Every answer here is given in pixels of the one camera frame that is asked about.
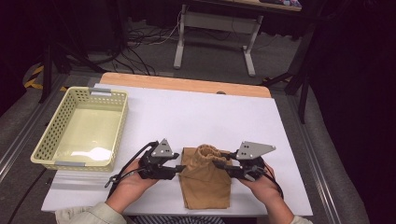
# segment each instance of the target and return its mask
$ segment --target yellow plastic basket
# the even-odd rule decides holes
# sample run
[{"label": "yellow plastic basket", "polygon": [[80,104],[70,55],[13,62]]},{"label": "yellow plastic basket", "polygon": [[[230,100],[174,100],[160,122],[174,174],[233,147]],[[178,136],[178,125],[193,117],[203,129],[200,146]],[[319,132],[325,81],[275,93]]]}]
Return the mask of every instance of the yellow plastic basket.
[{"label": "yellow plastic basket", "polygon": [[68,89],[31,161],[51,170],[111,172],[127,111],[127,91]]}]

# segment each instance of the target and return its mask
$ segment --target gray carpet floor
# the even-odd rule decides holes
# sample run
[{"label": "gray carpet floor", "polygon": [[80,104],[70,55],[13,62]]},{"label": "gray carpet floor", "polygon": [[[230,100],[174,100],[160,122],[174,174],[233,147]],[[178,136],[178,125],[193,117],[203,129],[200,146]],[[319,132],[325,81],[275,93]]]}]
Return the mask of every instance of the gray carpet floor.
[{"label": "gray carpet floor", "polygon": [[[134,24],[134,28],[147,28],[145,24]],[[249,77],[246,69],[241,45],[248,41],[246,35],[230,34],[225,40],[217,40],[213,35],[222,38],[227,33],[191,30],[186,35],[186,45],[181,68],[173,68],[177,42],[168,39],[161,45],[144,45],[134,48],[142,60],[155,68],[156,76],[179,77],[189,79],[210,80],[228,83],[258,85],[264,77],[275,77],[286,72],[299,41],[292,41],[288,36],[269,36],[261,34],[252,51],[252,58],[257,76]],[[129,50],[125,55],[139,61]],[[91,60],[100,59],[104,55],[91,55]],[[130,64],[128,60],[119,56],[120,62]],[[103,68],[109,71],[131,73],[131,70],[117,62],[103,63]],[[134,72],[143,74],[145,68],[140,63],[134,64]],[[54,79],[64,77],[63,86],[92,86],[98,82],[102,74],[91,72],[88,68],[74,66],[68,75],[54,72]],[[283,88],[286,83],[277,83],[270,88],[279,109],[285,130],[290,140],[293,154],[300,169],[306,191],[308,193],[314,215],[309,217],[314,223],[369,223],[364,204],[349,180],[340,162],[332,139],[326,131],[315,94],[310,90],[305,110],[306,124],[302,125],[296,118],[296,104],[298,93],[294,96],[286,95]],[[17,207],[23,194],[35,182],[43,167],[30,162],[30,156],[36,143],[50,121],[57,105],[60,103],[64,91],[54,91],[48,99],[45,109],[37,118],[31,134],[20,145],[12,166],[6,169],[6,175],[0,180],[0,220],[7,223]],[[32,113],[39,105],[37,102],[41,90],[27,89],[22,98],[0,118],[0,156],[2,165],[5,158],[13,153],[10,148],[21,140],[21,130],[29,123]],[[313,167],[312,161],[318,163]],[[318,168],[325,182],[318,181]],[[35,183],[21,204],[12,223],[56,223],[51,213],[40,211],[41,204],[50,188],[50,180],[55,171],[46,171]],[[326,203],[334,205],[334,211],[329,211]],[[259,223],[267,223],[260,218]]]}]

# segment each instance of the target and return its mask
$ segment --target wrist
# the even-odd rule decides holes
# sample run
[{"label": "wrist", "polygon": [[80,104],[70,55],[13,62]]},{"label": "wrist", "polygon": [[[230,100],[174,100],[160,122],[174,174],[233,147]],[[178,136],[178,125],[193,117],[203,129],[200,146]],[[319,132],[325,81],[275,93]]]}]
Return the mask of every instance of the wrist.
[{"label": "wrist", "polygon": [[270,223],[291,223],[294,214],[290,211],[285,201],[277,190],[268,193],[262,198],[261,202],[265,205]]},{"label": "wrist", "polygon": [[114,211],[122,214],[123,211],[131,204],[134,203],[144,193],[141,188],[123,188],[118,186],[113,194],[106,200],[106,204]]},{"label": "wrist", "polygon": [[252,189],[251,191],[253,192],[254,196],[256,196],[256,198],[264,204],[270,203],[275,199],[282,200],[282,197],[280,196],[277,189]]}]

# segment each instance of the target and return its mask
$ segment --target person's right hand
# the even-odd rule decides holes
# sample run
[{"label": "person's right hand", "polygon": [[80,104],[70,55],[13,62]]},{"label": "person's right hand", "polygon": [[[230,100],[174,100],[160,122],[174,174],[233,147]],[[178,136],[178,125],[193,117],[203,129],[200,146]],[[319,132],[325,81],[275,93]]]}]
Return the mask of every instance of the person's right hand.
[{"label": "person's right hand", "polygon": [[[125,174],[139,168],[139,159],[134,160],[124,171]],[[138,172],[121,180],[106,203],[116,212],[122,214],[124,209],[135,202],[158,179],[142,179]]]},{"label": "person's right hand", "polygon": [[[274,169],[266,163],[265,172],[273,179],[275,179]],[[279,195],[276,185],[266,176],[262,176],[254,182],[245,179],[239,179],[239,181],[241,181],[242,184],[250,188],[254,196],[256,196],[256,198],[262,203],[266,203],[269,198]]]},{"label": "person's right hand", "polygon": [[[265,166],[266,173],[275,179],[274,169],[266,163]],[[270,223],[291,223],[294,214],[283,201],[276,185],[270,179],[262,176],[254,182],[245,179],[239,179],[239,181],[250,188],[254,196],[265,205]]]}]

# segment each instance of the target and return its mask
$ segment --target person's left hand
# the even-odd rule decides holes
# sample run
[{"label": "person's left hand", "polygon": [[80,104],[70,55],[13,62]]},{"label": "person's left hand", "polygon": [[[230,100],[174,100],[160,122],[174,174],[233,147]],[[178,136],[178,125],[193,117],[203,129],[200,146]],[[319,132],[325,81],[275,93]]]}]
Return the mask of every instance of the person's left hand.
[{"label": "person's left hand", "polygon": [[[134,160],[126,169],[125,174],[139,168],[139,159]],[[142,179],[138,172],[121,180],[106,203],[116,212],[122,214],[126,207],[135,202],[158,179]]]}]

